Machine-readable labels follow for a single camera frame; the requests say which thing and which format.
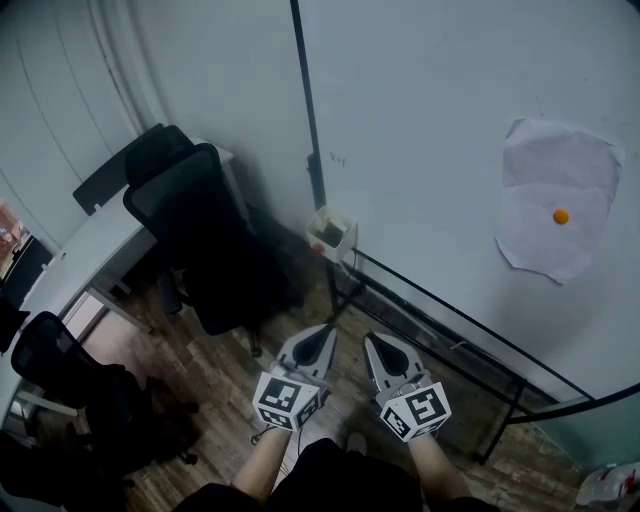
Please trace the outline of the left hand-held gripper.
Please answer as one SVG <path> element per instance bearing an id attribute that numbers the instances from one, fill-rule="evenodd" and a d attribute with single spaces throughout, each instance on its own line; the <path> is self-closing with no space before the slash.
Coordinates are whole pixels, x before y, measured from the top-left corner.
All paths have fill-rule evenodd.
<path id="1" fill-rule="evenodd" d="M 287 339 L 270 372 L 262 372 L 252 405 L 267 425 L 300 431 L 324 406 L 330 394 L 324 381 L 332 364 L 337 341 L 336 328 L 318 324 Z M 312 370 L 311 375 L 288 368 Z"/>

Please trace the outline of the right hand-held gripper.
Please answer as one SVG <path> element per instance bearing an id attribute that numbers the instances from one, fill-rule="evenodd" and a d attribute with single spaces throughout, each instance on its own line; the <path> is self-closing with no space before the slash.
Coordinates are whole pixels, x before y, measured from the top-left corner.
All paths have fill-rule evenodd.
<path id="1" fill-rule="evenodd" d="M 363 347 L 370 378 L 380 391 L 376 395 L 379 417 L 401 441 L 436 431 L 451 417 L 443 385 L 433 381 L 429 372 L 420 372 L 424 365 L 412 345 L 369 332 Z M 400 377 L 410 379 L 395 389 L 386 384 L 388 378 Z"/>

